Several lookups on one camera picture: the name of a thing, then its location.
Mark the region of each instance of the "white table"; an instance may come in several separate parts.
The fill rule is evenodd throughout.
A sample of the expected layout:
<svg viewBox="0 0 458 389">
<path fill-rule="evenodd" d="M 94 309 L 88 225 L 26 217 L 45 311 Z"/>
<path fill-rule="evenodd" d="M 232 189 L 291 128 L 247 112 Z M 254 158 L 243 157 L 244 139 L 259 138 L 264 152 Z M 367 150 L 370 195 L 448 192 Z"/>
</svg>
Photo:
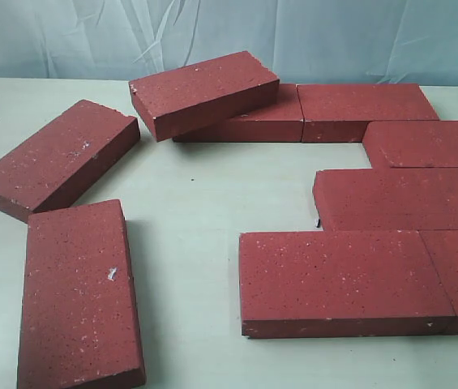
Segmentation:
<svg viewBox="0 0 458 389">
<path fill-rule="evenodd" d="M 458 88 L 424 91 L 458 119 Z M 127 82 L 0 79 L 0 157 L 83 98 L 135 114 Z M 157 144 L 144 128 L 79 202 L 122 201 L 148 387 L 458 389 L 458 336 L 240 335 L 238 234 L 314 229 L 315 171 L 367 167 L 360 143 Z M 15 388 L 26 232 L 0 212 L 0 389 Z"/>
</svg>

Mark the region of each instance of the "light blue backdrop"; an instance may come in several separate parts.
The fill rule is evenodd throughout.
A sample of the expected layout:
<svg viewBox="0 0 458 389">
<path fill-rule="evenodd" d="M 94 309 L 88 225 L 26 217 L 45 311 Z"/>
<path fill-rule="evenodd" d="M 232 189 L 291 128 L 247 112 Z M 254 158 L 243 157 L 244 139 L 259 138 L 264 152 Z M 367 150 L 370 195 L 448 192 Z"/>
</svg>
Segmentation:
<svg viewBox="0 0 458 389">
<path fill-rule="evenodd" d="M 0 76 L 133 79 L 242 49 L 286 82 L 458 85 L 458 0 L 0 0 Z"/>
</svg>

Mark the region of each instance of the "white speck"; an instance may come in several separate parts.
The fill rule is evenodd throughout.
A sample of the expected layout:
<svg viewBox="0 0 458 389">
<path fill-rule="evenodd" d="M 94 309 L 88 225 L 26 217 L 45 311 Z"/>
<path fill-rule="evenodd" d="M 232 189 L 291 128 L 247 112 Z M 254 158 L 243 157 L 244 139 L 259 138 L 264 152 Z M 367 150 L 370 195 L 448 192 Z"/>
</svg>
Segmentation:
<svg viewBox="0 0 458 389">
<path fill-rule="evenodd" d="M 109 269 L 109 273 L 108 273 L 108 280 L 110 281 L 114 281 L 114 277 L 115 277 L 115 273 L 117 272 L 117 268 L 116 267 L 111 267 Z"/>
</svg>

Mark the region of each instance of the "tabletop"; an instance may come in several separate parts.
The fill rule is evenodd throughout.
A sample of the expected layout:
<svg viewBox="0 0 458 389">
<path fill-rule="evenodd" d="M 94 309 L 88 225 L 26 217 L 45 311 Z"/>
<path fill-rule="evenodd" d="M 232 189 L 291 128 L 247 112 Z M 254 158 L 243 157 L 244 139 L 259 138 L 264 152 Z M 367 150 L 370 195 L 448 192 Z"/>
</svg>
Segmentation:
<svg viewBox="0 0 458 389">
<path fill-rule="evenodd" d="M 458 88 L 422 89 L 458 119 Z M 80 99 L 135 115 L 125 81 L 0 79 L 0 157 Z M 369 168 L 360 143 L 155 143 L 139 124 L 78 203 L 122 202 L 147 387 L 458 389 L 458 336 L 241 336 L 239 234 L 316 229 L 315 172 Z M 15 388 L 26 236 L 0 212 L 0 389 Z"/>
</svg>

